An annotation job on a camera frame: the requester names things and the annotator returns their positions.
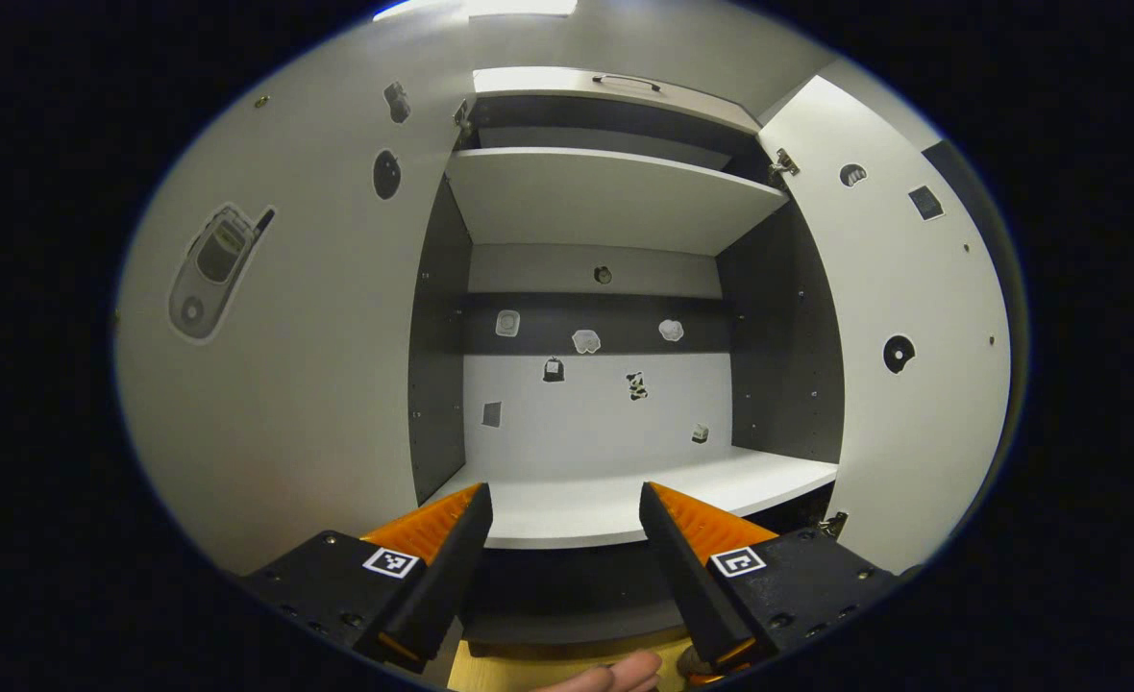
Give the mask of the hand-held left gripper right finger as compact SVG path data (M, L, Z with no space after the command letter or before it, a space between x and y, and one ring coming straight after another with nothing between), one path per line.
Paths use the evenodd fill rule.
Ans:
M643 483L640 522L689 635L689 686L796 655L900 585L821 525L778 533L663 483Z

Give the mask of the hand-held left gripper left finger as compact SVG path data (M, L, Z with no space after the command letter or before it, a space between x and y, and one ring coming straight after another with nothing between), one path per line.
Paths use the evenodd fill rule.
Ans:
M321 531L240 586L335 645L422 674L466 600L492 520L491 487L472 483L365 535Z

